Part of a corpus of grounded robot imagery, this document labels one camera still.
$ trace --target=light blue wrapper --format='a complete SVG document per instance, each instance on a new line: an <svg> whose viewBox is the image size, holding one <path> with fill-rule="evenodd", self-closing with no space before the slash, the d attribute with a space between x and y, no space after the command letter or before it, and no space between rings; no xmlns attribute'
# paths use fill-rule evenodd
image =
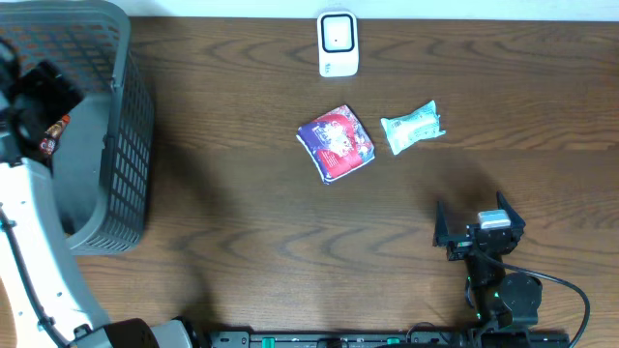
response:
<svg viewBox="0 0 619 348"><path fill-rule="evenodd" d="M380 119L394 155L409 148L419 140L432 139L445 134L440 130L436 103L431 101L415 112L394 119Z"/></svg>

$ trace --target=gray basket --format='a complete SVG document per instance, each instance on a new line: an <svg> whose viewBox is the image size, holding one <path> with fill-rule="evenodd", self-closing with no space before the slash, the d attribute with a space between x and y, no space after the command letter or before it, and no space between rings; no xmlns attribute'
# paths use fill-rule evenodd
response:
<svg viewBox="0 0 619 348"><path fill-rule="evenodd" d="M54 196L74 254L135 247L144 211L154 109L129 52L125 13L104 1L0 4L0 37L27 72L47 59L85 100L53 157Z"/></svg>

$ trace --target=cable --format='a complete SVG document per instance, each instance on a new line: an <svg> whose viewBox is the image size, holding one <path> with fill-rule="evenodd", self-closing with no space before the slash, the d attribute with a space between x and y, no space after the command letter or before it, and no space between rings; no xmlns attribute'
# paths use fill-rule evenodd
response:
<svg viewBox="0 0 619 348"><path fill-rule="evenodd" d="M582 301L584 302L584 316L582 318L582 323L580 323L580 328L578 328L578 331L576 332L576 335L574 336L574 339L572 339L572 341L570 342L570 345L568 346L568 348L574 348L576 346L576 344L578 343L578 341L580 340L580 337L582 336L582 334L584 334L584 331L587 329L587 324L589 323L589 317L591 316L591 305L589 304L589 299L587 298L587 295L584 293L584 291L582 291L579 287L573 285L572 283L568 282L567 280L563 280L561 278L552 276L552 275L545 275L543 273L539 273L539 272L535 272L535 271L530 271L527 269L523 269L517 266L512 266L503 262L499 262L493 258L491 258L490 256L488 256L485 252L483 252L480 247L479 244L477 243L477 241L474 241L473 243L474 248L476 249L476 251L478 251L478 253L490 264L496 266L496 267L501 267L504 268L506 270L511 270L514 272L520 272L529 276L534 276L534 277L538 277L538 278L542 278L542 279L546 279L546 280L550 280L550 281L554 281L557 284L560 285L564 285L569 287L570 289L576 291L576 293L578 295L580 295L580 297L582 298Z"/></svg>
<svg viewBox="0 0 619 348"><path fill-rule="evenodd" d="M67 344L65 344L63 339L53 328L51 319L45 315L43 308L41 307L41 304L32 289L33 286L30 282L30 276L26 270L23 257L21 256L21 251L19 251L19 245L17 244L15 232L9 223L9 219L2 211L2 208L0 208L0 227L7 234L7 238L9 239L9 245L11 246L11 251L13 252L13 258L15 260L15 265L17 266L17 271L19 272L19 277L21 278L21 283L23 284L23 289L26 292L26 296L28 297L28 301L30 302L32 309L37 315L37 320L39 320L38 324L43 326L43 329L49 335L49 338L51 338L58 348L67 347Z"/></svg>
<svg viewBox="0 0 619 348"><path fill-rule="evenodd" d="M418 329L419 327L423 326L423 325L425 325L425 326L429 326L429 327L432 327L432 328L436 331L436 333L437 333L437 334L439 334L439 335L441 336L441 338L443 338L443 340L445 341L445 343L448 343L448 344L449 344L450 340L449 340L449 339L447 339L447 337L445 337L445 335L444 335L443 333L441 333L440 331L438 331L438 329L436 328L436 326L435 326L434 324L430 323L430 322L419 322L419 323L417 323L417 324L413 325L413 327L412 327L412 328L410 328L410 330L408 331L408 333L406 333L406 342L411 343L411 337L410 337L410 335L411 335L411 334L413 334L415 331L417 331L417 329Z"/></svg>

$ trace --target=pink and blue package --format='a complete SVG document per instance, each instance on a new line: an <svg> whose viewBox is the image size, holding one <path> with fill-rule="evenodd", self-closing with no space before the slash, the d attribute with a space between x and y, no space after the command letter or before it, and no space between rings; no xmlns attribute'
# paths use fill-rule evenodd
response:
<svg viewBox="0 0 619 348"><path fill-rule="evenodd" d="M297 138L327 185L374 160L374 145L347 105L299 127Z"/></svg>

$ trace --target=wooden tabletop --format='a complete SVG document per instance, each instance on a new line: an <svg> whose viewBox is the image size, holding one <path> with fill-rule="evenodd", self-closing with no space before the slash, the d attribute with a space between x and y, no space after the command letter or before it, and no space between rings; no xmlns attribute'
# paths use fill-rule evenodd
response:
<svg viewBox="0 0 619 348"><path fill-rule="evenodd" d="M357 75L318 74L313 20L136 18L156 101L147 231L80 257L113 320L206 328L406 330L475 323L463 262L431 245L496 207L526 220L506 262L592 304L580 346L619 339L619 26L362 20ZM381 117L435 100L446 135L394 157ZM348 104L376 159L321 184L296 129ZM3 296L0 318L11 323ZM544 282L538 329L573 335L580 297ZM12 325L0 345L15 343Z"/></svg>

